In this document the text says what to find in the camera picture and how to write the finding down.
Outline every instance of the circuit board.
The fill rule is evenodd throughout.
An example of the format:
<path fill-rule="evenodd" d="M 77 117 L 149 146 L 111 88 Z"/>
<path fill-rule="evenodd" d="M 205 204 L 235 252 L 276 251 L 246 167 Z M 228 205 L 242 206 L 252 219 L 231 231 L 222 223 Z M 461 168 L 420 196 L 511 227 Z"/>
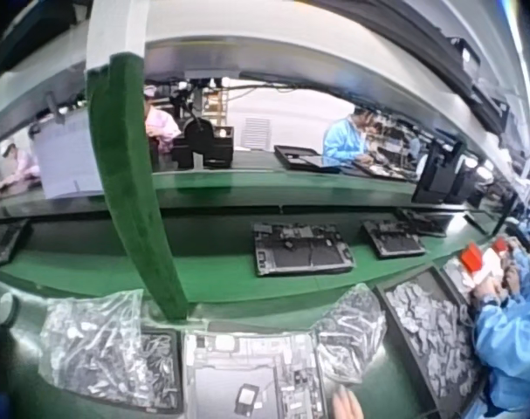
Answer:
<path fill-rule="evenodd" d="M 419 237 L 411 232 L 409 223 L 366 221 L 363 227 L 379 258 L 404 258 L 425 253 Z"/>
<path fill-rule="evenodd" d="M 253 236 L 259 276 L 354 267 L 352 253 L 333 225 L 255 223 Z"/>
<path fill-rule="evenodd" d="M 310 333 L 186 333 L 188 419 L 327 417 Z"/>

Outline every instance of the hand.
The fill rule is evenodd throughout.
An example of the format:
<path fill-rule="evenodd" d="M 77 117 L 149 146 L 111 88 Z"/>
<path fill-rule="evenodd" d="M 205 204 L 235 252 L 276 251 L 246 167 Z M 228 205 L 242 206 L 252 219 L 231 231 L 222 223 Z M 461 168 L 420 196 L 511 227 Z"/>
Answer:
<path fill-rule="evenodd" d="M 472 295 L 477 301 L 481 301 L 486 295 L 493 295 L 496 299 L 499 299 L 499 291 L 496 281 L 492 276 L 489 276 L 474 287 Z"/>
<path fill-rule="evenodd" d="M 511 294 L 518 294 L 520 292 L 520 277 L 516 267 L 510 266 L 506 269 L 504 280 Z"/>
<path fill-rule="evenodd" d="M 373 163 L 373 157 L 371 155 L 357 155 L 355 160 L 361 164 Z"/>
<path fill-rule="evenodd" d="M 334 419 L 363 419 L 358 399 L 343 386 L 333 395 L 333 412 Z"/>
<path fill-rule="evenodd" d="M 514 251 L 515 249 L 523 249 L 523 245 L 520 243 L 517 237 L 508 237 L 506 241 L 509 245 L 510 251 Z"/>

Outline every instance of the small parts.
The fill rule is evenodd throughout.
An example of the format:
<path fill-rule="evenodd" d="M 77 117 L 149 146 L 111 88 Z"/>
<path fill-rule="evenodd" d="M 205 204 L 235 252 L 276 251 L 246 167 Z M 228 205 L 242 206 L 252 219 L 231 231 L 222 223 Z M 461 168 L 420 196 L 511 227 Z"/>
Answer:
<path fill-rule="evenodd" d="M 460 394 L 468 395 L 478 379 L 479 364 L 471 347 L 467 307 L 434 299 L 414 282 L 386 295 L 427 368 L 434 393 L 443 398 L 458 385 Z"/>

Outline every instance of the electronic component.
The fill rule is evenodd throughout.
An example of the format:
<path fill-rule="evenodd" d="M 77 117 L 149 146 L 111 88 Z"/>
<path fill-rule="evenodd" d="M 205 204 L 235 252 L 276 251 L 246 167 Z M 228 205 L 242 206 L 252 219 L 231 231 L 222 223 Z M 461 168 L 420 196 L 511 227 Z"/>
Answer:
<path fill-rule="evenodd" d="M 409 223 L 366 221 L 363 224 L 379 258 L 421 256 L 425 249 Z"/>
<path fill-rule="evenodd" d="M 416 180 L 416 174 L 411 174 L 407 170 L 393 168 L 388 164 L 360 164 L 356 161 L 353 164 L 359 169 L 366 172 L 371 177 L 385 179 L 388 181 L 412 182 Z"/>
<path fill-rule="evenodd" d="M 236 399 L 236 409 L 234 410 L 237 415 L 251 417 L 253 409 L 255 409 L 255 401 L 258 396 L 258 387 L 252 386 L 251 384 L 244 384 L 239 389 Z"/>
<path fill-rule="evenodd" d="M 409 222 L 412 229 L 420 236 L 447 237 L 449 224 L 456 216 L 464 213 L 428 213 L 420 214 L 410 209 L 398 209 L 396 214 L 403 221 Z"/>
<path fill-rule="evenodd" d="M 30 219 L 9 224 L 0 243 L 0 266 L 9 264 L 17 248 L 31 231 Z"/>
<path fill-rule="evenodd" d="M 304 170 L 319 173 L 340 173 L 341 163 L 319 155 L 312 148 L 274 146 L 274 155 L 288 170 Z"/>
<path fill-rule="evenodd" d="M 354 258 L 333 225 L 253 225 L 258 275 L 350 271 Z"/>
<path fill-rule="evenodd" d="M 326 417 L 315 348 L 312 333 L 186 333 L 187 419 Z"/>

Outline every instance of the clear plastic bag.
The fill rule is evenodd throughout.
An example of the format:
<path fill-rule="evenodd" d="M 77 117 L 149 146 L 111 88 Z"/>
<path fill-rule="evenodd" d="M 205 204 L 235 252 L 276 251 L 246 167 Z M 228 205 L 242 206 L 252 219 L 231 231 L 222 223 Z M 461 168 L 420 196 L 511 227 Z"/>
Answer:
<path fill-rule="evenodd" d="M 141 342 L 142 290 L 100 299 L 52 299 L 40 334 L 39 374 L 80 395 L 150 407 Z"/>
<path fill-rule="evenodd" d="M 377 297 L 358 284 L 313 329 L 319 335 L 323 373 L 338 382 L 359 383 L 382 343 L 387 320 Z"/>

